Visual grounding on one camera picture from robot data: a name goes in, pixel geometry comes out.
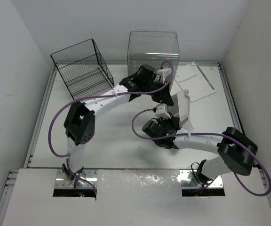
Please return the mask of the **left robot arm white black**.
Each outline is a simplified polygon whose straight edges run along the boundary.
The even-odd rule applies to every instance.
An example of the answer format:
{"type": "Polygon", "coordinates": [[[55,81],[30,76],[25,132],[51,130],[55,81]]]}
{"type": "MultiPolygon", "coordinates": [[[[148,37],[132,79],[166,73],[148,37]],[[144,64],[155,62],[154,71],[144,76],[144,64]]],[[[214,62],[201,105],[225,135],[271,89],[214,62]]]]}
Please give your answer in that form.
{"type": "Polygon", "coordinates": [[[85,146],[94,136],[98,118],[143,94],[151,96],[156,103],[173,106],[174,102],[170,95],[173,78],[174,68],[171,63],[166,68],[162,66],[158,71],[144,64],[136,73],[122,79],[103,95],[72,104],[64,122],[69,154],[66,167],[70,174],[74,175],[83,169],[82,158],[85,146]]]}

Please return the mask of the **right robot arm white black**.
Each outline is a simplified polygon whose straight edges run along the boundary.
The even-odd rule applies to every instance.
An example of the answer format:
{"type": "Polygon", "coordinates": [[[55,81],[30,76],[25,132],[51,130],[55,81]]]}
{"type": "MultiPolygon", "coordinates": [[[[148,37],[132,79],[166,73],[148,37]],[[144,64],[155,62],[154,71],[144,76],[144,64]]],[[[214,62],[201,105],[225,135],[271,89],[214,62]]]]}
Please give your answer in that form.
{"type": "Polygon", "coordinates": [[[187,130],[177,125],[177,118],[149,120],[142,127],[142,131],[159,147],[176,150],[194,149],[217,154],[217,157],[204,159],[199,163],[194,177],[202,185],[230,172],[249,176],[255,160],[240,145],[245,146],[253,154],[258,150],[254,142],[234,127],[228,127],[222,133],[234,141],[214,134],[188,135],[187,130]]]}

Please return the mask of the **clear plastic drawer cabinet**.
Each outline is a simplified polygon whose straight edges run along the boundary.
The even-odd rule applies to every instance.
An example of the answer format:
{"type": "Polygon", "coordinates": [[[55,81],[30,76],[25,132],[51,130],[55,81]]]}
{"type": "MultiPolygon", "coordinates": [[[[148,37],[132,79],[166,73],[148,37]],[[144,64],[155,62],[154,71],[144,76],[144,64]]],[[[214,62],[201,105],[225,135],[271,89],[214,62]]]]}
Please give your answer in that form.
{"type": "Polygon", "coordinates": [[[158,71],[173,67],[175,74],[179,65],[180,50],[175,31],[135,29],[129,34],[128,75],[134,74],[143,64],[158,71]]]}

